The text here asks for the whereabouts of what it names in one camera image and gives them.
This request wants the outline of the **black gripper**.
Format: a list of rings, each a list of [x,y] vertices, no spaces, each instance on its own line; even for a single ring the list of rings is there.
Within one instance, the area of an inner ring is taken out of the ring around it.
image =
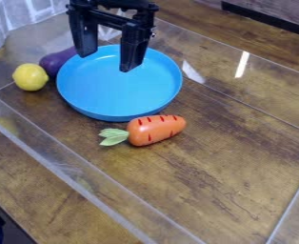
[[[130,18],[117,16],[105,9],[134,10]],[[68,21],[76,52],[81,57],[97,51],[97,26],[122,30],[120,70],[129,72],[145,58],[152,36],[157,5],[150,0],[69,0]]]

